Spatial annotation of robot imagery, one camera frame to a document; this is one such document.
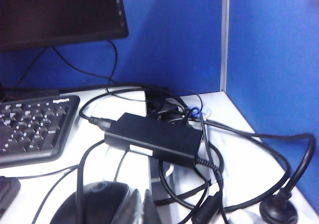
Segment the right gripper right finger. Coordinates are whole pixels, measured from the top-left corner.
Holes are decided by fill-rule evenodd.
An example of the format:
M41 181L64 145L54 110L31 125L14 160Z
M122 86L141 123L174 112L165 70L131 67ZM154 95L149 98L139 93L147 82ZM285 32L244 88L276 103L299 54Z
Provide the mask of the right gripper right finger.
M149 190L145 191L144 197L144 224L159 224L160 217L154 204L152 194Z

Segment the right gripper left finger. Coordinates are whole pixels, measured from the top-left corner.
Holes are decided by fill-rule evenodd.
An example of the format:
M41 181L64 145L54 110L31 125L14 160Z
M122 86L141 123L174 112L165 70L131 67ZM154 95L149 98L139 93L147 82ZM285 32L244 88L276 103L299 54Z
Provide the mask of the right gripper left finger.
M118 224L141 224L143 205L138 189L134 189L121 206L117 223Z

